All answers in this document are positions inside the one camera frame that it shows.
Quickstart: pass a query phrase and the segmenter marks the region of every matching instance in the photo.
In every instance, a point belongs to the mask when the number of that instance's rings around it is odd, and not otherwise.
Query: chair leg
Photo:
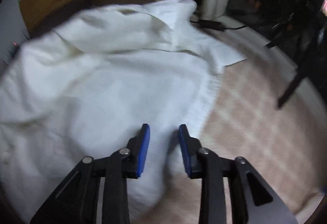
[[[300,34],[298,37],[298,40],[296,42],[296,50],[295,50],[295,55],[294,55],[294,60],[295,62],[298,64],[300,63],[300,55],[301,55],[301,43],[302,43],[302,38],[303,38],[303,34]]]
[[[280,109],[285,102],[289,99],[289,97],[294,93],[296,88],[299,86],[301,83],[302,79],[305,78],[305,75],[302,74],[301,72],[298,72],[292,82],[288,85],[287,89],[285,90],[284,94],[279,97],[278,102],[277,102],[277,107]]]
[[[303,30],[305,28],[306,28],[305,24],[299,25],[297,28],[291,30],[290,32],[273,39],[271,42],[269,42],[265,46],[268,49],[270,49],[278,44],[281,44],[282,42],[288,41],[288,40],[292,39],[293,37],[295,37],[296,35],[303,33]]]

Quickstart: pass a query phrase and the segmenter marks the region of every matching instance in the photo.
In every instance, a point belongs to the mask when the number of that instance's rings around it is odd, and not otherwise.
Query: blue gripper pad
[[[202,173],[201,163],[197,158],[197,152],[202,147],[200,141],[190,137],[185,124],[179,126],[178,139],[187,176],[191,179],[199,178]]]
[[[187,174],[188,177],[191,176],[191,158],[188,154],[188,151],[187,151],[187,145],[186,145],[186,138],[187,137],[190,137],[190,135],[187,133],[187,134],[184,134],[183,133],[183,126],[180,125],[179,126],[179,131],[178,131],[178,140],[179,140],[179,144],[180,144],[180,150],[182,151],[182,156],[183,156],[183,163],[184,163],[184,168],[185,168],[185,172]]]
[[[147,158],[148,146],[150,142],[150,126],[148,124],[142,125],[141,132],[138,137],[139,140],[142,141],[142,143],[137,159],[136,176],[140,177],[144,170],[144,164]]]

